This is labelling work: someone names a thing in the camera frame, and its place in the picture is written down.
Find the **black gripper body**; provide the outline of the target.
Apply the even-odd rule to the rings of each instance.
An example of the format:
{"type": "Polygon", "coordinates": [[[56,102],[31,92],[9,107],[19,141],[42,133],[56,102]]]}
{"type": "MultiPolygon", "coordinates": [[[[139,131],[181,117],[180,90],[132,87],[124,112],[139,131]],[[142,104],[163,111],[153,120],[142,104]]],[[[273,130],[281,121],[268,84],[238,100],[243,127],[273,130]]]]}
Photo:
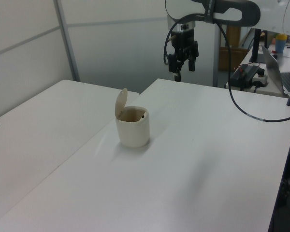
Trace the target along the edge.
{"type": "Polygon", "coordinates": [[[177,58],[196,58],[194,29],[184,32],[171,32],[172,46],[177,58]]]}

